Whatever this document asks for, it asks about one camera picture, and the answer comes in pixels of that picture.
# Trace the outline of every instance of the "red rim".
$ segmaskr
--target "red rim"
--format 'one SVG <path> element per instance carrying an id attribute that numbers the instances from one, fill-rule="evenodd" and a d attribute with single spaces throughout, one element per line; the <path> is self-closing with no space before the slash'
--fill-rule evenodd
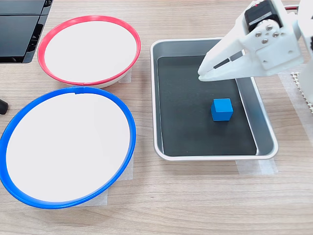
<path id="1" fill-rule="evenodd" d="M 79 24 L 79 23 L 84 23 L 84 22 L 89 22 L 89 21 L 105 21 L 105 22 L 110 22 L 110 23 L 114 23 L 117 24 L 119 26 L 122 26 L 123 28 L 127 29 L 132 36 L 135 38 L 136 41 L 136 45 L 137 45 L 137 51 L 136 51 L 136 55 L 133 59 L 133 61 L 131 62 L 131 64 L 125 68 L 122 72 L 118 73 L 117 75 L 101 80 L 101 81 L 97 81 L 97 82 L 70 82 L 70 81 L 65 81 L 62 80 L 58 77 L 56 77 L 46 66 L 45 64 L 45 49 L 47 47 L 47 45 L 49 44 L 49 42 L 51 41 L 51 39 L 60 31 L 62 31 L 63 29 L 70 27 L 72 25 L 75 24 Z M 54 78 L 55 80 L 58 80 L 60 82 L 64 82 L 67 84 L 71 84 L 71 85 L 78 85 L 78 86 L 94 86 L 94 85 L 100 85 L 106 82 L 110 82 L 113 81 L 115 79 L 117 79 L 118 77 L 122 76 L 124 73 L 126 73 L 136 62 L 136 60 L 139 57 L 140 54 L 140 50 L 141 50 L 141 42 L 140 42 L 140 38 L 138 33 L 136 32 L 136 30 L 128 23 L 114 18 L 114 17 L 110 17 L 110 16 L 81 16 L 81 17 L 77 17 L 74 19 L 71 19 L 69 21 L 65 21 L 62 24 L 56 26 L 55 28 L 53 28 L 50 32 L 47 33 L 47 35 L 42 39 L 39 47 L 38 47 L 38 62 L 39 65 L 41 66 L 41 68 L 45 71 L 45 73 L 47 73 L 50 77 Z"/>

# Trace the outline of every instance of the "blue cube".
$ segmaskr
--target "blue cube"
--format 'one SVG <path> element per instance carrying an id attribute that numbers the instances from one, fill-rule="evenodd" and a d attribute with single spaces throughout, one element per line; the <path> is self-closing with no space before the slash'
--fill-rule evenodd
<path id="1" fill-rule="evenodd" d="M 229 121 L 233 114 L 230 99 L 214 99 L 211 113 L 213 121 Z"/>

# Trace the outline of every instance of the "black device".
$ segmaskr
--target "black device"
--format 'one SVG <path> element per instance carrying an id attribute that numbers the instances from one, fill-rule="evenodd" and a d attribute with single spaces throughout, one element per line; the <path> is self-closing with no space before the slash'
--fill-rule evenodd
<path id="1" fill-rule="evenodd" d="M 255 29 L 259 22 L 263 20 L 274 20 L 281 28 L 283 25 L 271 0 L 263 0 L 255 3 L 245 11 L 246 24 L 249 32 Z"/>
<path id="2" fill-rule="evenodd" d="M 0 63 L 32 61 L 52 0 L 0 0 Z"/>

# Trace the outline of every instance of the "blue rim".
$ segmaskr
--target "blue rim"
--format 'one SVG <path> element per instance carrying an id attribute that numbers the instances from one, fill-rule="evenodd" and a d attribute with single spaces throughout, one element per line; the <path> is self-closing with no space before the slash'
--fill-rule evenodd
<path id="1" fill-rule="evenodd" d="M 21 119 L 34 107 L 39 105 L 40 103 L 61 95 L 61 94 L 67 94 L 67 93 L 75 93 L 75 94 L 82 94 L 82 93 L 89 93 L 89 94 L 98 94 L 102 95 L 106 98 L 109 98 L 112 100 L 115 104 L 117 104 L 120 109 L 124 112 L 126 119 L 128 121 L 128 125 L 130 128 L 130 144 L 128 148 L 127 155 L 125 157 L 125 160 L 120 167 L 120 169 L 116 172 L 116 174 L 108 181 L 106 182 L 101 188 L 97 189 L 96 191 L 88 194 L 87 196 L 71 200 L 71 201 L 66 201 L 66 202 L 47 202 L 47 201 L 42 201 L 35 199 L 33 197 L 28 196 L 27 194 L 23 193 L 21 190 L 19 190 L 14 183 L 12 182 L 8 171 L 6 167 L 6 150 L 7 150 L 7 145 L 10 140 L 10 137 L 16 128 L 16 126 L 19 124 Z M 116 96 L 113 94 L 98 89 L 98 88 L 92 88 L 92 87 L 68 87 L 68 88 L 62 88 L 53 92 L 50 92 L 48 94 L 45 94 L 28 105 L 26 105 L 22 110 L 20 110 L 15 117 L 10 121 L 8 124 L 7 128 L 5 129 L 1 140 L 0 140 L 0 180 L 2 181 L 4 187 L 9 191 L 10 194 L 12 194 L 16 199 L 20 200 L 21 202 L 28 204 L 33 207 L 37 208 L 42 208 L 42 209 L 60 209 L 60 208 L 67 208 L 67 207 L 72 207 L 81 203 L 84 203 L 97 195 L 101 194 L 103 191 L 105 191 L 108 187 L 110 187 L 117 179 L 118 177 L 123 173 L 125 170 L 126 166 L 128 165 L 130 159 L 132 158 L 133 152 L 134 152 L 134 147 L 135 147 L 135 142 L 136 142 L 136 127 L 135 127 L 135 122 L 134 118 L 128 109 L 128 107 Z"/>

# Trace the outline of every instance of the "tape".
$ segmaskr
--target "tape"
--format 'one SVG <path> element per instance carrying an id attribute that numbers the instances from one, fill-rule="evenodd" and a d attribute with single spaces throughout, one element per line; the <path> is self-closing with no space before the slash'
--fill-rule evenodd
<path id="1" fill-rule="evenodd" d="M 131 158 L 124 172 L 116 181 L 132 180 L 134 178 L 134 157 Z M 108 204 L 108 188 L 102 194 L 90 199 L 87 202 L 77 205 L 76 207 L 94 207 L 94 206 L 105 206 Z"/>
<path id="2" fill-rule="evenodd" d="M 132 81 L 132 68 L 130 68 L 124 77 L 122 77 L 118 82 L 119 83 L 130 83 Z"/>
<path id="3" fill-rule="evenodd" d="M 269 160 L 238 160 L 236 165 L 241 175 L 273 175 L 278 173 L 274 158 Z"/>

